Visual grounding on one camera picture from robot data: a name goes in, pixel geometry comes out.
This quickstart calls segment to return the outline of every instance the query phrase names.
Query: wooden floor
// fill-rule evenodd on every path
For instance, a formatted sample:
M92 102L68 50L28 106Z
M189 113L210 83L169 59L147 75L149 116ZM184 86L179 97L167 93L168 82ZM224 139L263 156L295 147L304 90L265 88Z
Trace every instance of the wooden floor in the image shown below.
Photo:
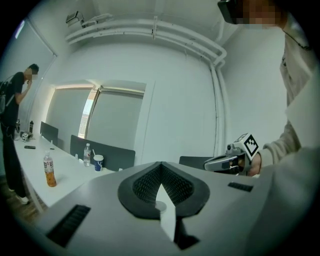
M39 212L30 197L30 193L28 191L26 181L23 179L23 184L26 192L26 196L29 199L28 204L22 204L17 198L15 192L10 192L7 184L7 180L5 176L0 176L0 192L2 193L6 203L8 204L9 208L11 209L14 215L22 218L23 220L27 221L28 223L32 223L38 216ZM43 210L47 209L47 206L41 201L38 197L38 200L43 208Z

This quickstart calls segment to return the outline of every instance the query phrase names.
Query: table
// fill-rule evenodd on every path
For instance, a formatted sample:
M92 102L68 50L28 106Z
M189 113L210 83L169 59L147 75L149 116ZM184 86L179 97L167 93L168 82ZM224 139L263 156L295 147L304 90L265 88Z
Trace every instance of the table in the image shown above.
M34 138L28 142L21 139L15 140L14 145L30 196L40 213L43 212L43 209L35 192L48 207L51 207L82 184L114 173L106 168L103 168L102 171L95 171L93 165L85 167L82 160L54 146L41 135L36 135ZM35 146L36 149L26 149L25 146ZM54 176L57 183L55 187L47 185L43 163L46 150L50 150L50 156L53 159Z

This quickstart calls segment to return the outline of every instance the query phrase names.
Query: black t-shirt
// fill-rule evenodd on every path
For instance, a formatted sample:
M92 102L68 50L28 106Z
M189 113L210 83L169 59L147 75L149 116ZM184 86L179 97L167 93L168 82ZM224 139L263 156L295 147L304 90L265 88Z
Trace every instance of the black t-shirt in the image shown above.
M5 103L10 100L12 95L16 93L22 92L22 86L25 83L25 76L23 72L16 73L11 82L9 83L6 92L5 92ZM13 97L10 104L5 108L3 115L1 116L1 122L5 126L15 126L18 120L18 112L19 112L19 105L16 103L16 98Z

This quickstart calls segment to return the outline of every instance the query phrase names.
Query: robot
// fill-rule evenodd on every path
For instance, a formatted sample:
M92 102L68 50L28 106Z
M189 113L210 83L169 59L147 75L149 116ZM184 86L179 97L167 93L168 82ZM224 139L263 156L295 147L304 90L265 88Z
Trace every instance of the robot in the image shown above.
M252 134L245 133L241 135L226 148L225 154L205 161L204 169L225 174L247 176L252 160L259 149ZM239 160L244 160L244 167L239 166Z

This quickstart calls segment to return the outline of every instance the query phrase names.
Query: man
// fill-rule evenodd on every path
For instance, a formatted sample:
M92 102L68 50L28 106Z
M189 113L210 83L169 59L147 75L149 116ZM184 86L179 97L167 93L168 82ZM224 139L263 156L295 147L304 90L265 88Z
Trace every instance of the man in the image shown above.
M29 200L23 184L21 166L16 153L14 138L16 122L18 120L19 105L26 97L33 80L38 75L39 67L36 64L29 66L24 72L16 73L6 89L6 103L14 95L13 100L6 107L1 116L1 130L3 133L3 158L6 181L11 192L15 191L16 197L26 205ZM27 88L22 92L22 87L27 81Z
M317 64L317 57L309 46L303 30L294 17L281 9L275 0L230 2L228 10L234 18L234 23L243 23L246 27L255 28L278 27L284 32L285 46L280 72L287 90L287 105L289 105L308 82ZM219 8L226 21L230 22L230 18L228 19L226 15L226 3L227 1L222 0ZM259 174L262 167L279 163L283 157L297 152L300 147L298 137L288 121L280 138L264 145L263 150L253 158L248 175Z

